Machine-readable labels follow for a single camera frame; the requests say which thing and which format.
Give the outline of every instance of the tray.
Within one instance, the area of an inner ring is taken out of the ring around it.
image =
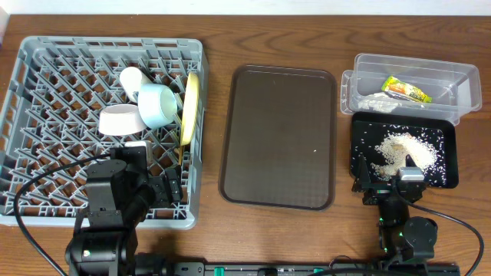
[[[196,224],[208,81],[203,46],[193,39],[75,37],[28,37],[21,43],[0,113],[1,224],[17,224],[16,191],[55,163],[106,153],[134,140],[152,143],[154,160],[148,169],[153,175],[162,175],[163,168],[178,162],[179,125],[129,136],[98,133],[101,109],[128,102],[118,78],[129,66],[140,68],[153,82],[168,85],[182,98],[187,74],[199,76],[195,134],[183,154],[184,199],[171,209],[151,209],[138,227],[187,229]],[[24,223],[72,227],[77,212],[87,205],[87,166],[55,173],[21,197]]]
[[[336,81],[327,72],[235,72],[219,180],[230,202],[322,210],[334,201]]]
[[[375,173],[372,163],[384,165],[385,159],[374,147],[382,143],[389,133],[409,133],[422,136],[433,145],[440,156],[435,169],[429,169],[425,181],[430,186],[455,188],[459,184],[455,128],[446,120],[406,117],[391,114],[357,112],[351,121],[350,173],[358,173],[359,155],[363,153],[372,182],[382,179]]]

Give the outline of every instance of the white wall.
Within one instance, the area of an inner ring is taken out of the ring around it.
[[[9,14],[491,15],[491,0],[0,0]]]

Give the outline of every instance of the plastic crate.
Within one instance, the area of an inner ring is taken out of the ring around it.
[[[193,39],[72,37],[28,37],[21,43],[0,113],[1,224],[17,225],[16,191],[55,163],[108,153],[109,148],[134,140],[152,143],[153,162],[148,169],[153,175],[162,175],[164,167],[178,162],[177,124],[129,136],[97,131],[102,108],[128,101],[119,82],[119,73],[128,66],[139,67],[181,98],[187,74],[199,76],[196,129],[183,154],[184,199],[170,209],[151,209],[138,226],[188,229],[196,224],[208,82],[203,46]],[[85,168],[57,172],[32,186],[19,204],[25,224],[73,226],[77,212],[87,206]]]

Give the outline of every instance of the white granules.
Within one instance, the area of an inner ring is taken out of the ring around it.
[[[375,146],[375,150],[384,156],[387,165],[372,163],[371,167],[377,176],[385,180],[388,180],[390,176],[395,176],[400,167],[406,166],[408,154],[425,175],[428,169],[435,168],[438,159],[437,150],[433,145],[409,133],[389,134],[380,146]]]

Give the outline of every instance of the clear plastic container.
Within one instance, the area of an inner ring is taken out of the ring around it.
[[[377,104],[393,107],[385,108],[381,111],[384,113],[449,120],[457,125],[461,116],[477,111],[483,105],[479,70],[474,65],[359,54],[354,60],[354,70],[345,71],[342,76],[341,112],[380,112],[380,109],[367,107],[367,100],[375,100],[367,96],[381,92],[382,85],[391,75],[420,88],[433,98],[433,102],[377,98]]]

